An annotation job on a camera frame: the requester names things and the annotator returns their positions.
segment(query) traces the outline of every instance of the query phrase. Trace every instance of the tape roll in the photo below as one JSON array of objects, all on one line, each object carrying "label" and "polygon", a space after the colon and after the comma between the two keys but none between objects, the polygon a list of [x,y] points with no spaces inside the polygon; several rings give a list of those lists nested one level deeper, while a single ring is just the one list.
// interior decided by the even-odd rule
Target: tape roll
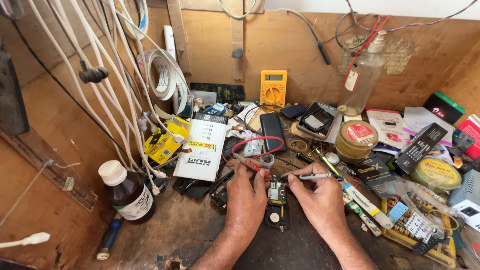
[{"label": "tape roll", "polygon": [[[122,11],[122,14],[124,16],[126,16],[127,18],[130,17],[132,18],[133,20],[133,16],[132,15],[137,15],[137,14],[129,14],[127,10],[124,10],[122,8],[122,6],[120,5],[120,2],[126,7],[128,8],[126,5],[125,5],[125,2],[124,0],[115,0],[115,7],[117,10],[119,11]],[[140,21],[139,21],[139,24],[138,24],[138,28],[140,28],[140,30],[142,30],[144,33],[147,32],[148,30],[148,8],[147,8],[147,2],[146,0],[140,0],[140,1],[133,1],[134,2],[134,5],[137,7],[139,13],[140,13]],[[142,39],[144,38],[145,36],[138,32],[138,31],[135,31],[134,28],[126,23],[122,18],[119,18],[120,19],[120,23],[121,25],[123,26],[123,29],[125,31],[125,33],[127,33],[127,35],[131,38],[131,39]]]},{"label": "tape roll", "polygon": [[[176,114],[168,114],[156,108],[156,112],[159,117],[163,119],[169,119],[174,115],[179,114],[185,109],[187,104],[188,89],[184,84],[183,80],[185,77],[183,74],[178,74],[175,71],[175,68],[181,70],[176,60],[167,53],[164,49],[161,49],[165,54],[162,54],[158,49],[146,50],[144,51],[145,62],[143,62],[142,56],[137,56],[137,62],[140,66],[140,72],[144,78],[145,86],[147,86],[148,91],[152,93],[159,100],[169,100],[175,90],[179,93],[179,109]],[[174,65],[171,65],[167,58],[168,57]]]}]

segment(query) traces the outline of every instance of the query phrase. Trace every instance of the brown medicine bottle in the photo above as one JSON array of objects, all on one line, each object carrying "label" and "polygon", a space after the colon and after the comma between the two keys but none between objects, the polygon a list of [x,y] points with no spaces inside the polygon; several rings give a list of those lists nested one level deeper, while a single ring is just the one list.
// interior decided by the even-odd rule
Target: brown medicine bottle
[{"label": "brown medicine bottle", "polygon": [[141,177],[128,172],[118,160],[110,160],[98,168],[103,179],[104,196],[124,219],[142,224],[155,213],[155,202]]}]

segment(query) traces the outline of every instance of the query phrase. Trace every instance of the right hand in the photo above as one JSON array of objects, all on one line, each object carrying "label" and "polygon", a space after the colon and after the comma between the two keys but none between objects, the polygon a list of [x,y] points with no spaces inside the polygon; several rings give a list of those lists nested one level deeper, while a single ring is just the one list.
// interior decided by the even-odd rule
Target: right hand
[{"label": "right hand", "polygon": [[319,163],[287,173],[288,187],[297,197],[310,223],[325,238],[348,230],[342,187],[334,177],[300,181],[296,175],[328,173]]}]

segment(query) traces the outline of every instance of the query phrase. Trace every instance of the white bottle cap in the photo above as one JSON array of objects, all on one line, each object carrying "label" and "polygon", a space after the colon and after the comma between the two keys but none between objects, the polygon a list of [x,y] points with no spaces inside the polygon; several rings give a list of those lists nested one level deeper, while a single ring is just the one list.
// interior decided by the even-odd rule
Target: white bottle cap
[{"label": "white bottle cap", "polygon": [[127,177],[127,169],[123,167],[118,160],[110,160],[98,168],[98,174],[102,177],[105,184],[118,185]]}]

